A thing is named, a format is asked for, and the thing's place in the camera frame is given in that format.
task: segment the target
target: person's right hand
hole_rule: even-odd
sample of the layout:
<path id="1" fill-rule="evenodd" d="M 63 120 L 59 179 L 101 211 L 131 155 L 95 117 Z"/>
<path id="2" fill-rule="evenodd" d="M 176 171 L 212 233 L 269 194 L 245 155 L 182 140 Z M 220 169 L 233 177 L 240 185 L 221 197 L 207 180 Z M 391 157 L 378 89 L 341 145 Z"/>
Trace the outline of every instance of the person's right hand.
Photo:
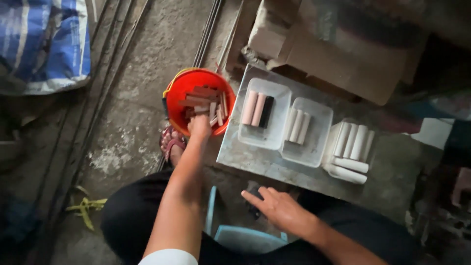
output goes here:
<path id="1" fill-rule="evenodd" d="M 260 187 L 263 200 L 242 191 L 242 197 L 257 207 L 279 229 L 306 238 L 317 229 L 319 219 L 303 209 L 288 193 Z"/>
<path id="2" fill-rule="evenodd" d="M 198 115 L 191 118 L 188 124 L 190 137 L 201 137 L 202 140 L 207 140 L 211 135 L 211 125 L 207 115 Z"/>

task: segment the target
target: red sandal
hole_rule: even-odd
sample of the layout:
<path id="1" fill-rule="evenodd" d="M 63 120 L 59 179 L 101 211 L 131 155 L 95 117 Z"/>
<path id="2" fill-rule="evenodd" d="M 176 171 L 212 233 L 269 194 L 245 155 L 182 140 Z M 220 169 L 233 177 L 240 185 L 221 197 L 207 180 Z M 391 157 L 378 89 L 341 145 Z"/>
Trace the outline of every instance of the red sandal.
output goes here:
<path id="1" fill-rule="evenodd" d="M 167 144 L 167 147 L 165 148 L 165 151 L 163 151 L 163 155 L 164 155 L 164 158 L 165 158 L 165 161 L 169 164 L 171 164 L 171 161 L 169 160 L 170 158 L 170 151 L 172 149 L 172 146 L 173 145 L 177 145 L 179 146 L 180 148 L 182 148 L 183 150 L 185 150 L 185 148 L 187 147 L 187 141 L 185 140 L 185 138 L 183 137 L 183 134 L 178 132 L 177 130 L 175 130 L 175 128 L 173 128 L 172 125 L 168 126 L 167 128 L 165 128 L 165 130 L 162 132 L 162 134 L 160 135 L 160 140 L 159 140 L 159 145 L 162 146 L 162 141 L 164 139 L 164 137 L 168 134 L 168 135 L 172 135 L 173 132 L 177 132 L 178 133 L 178 138 L 177 139 L 171 139 L 170 142 Z"/>

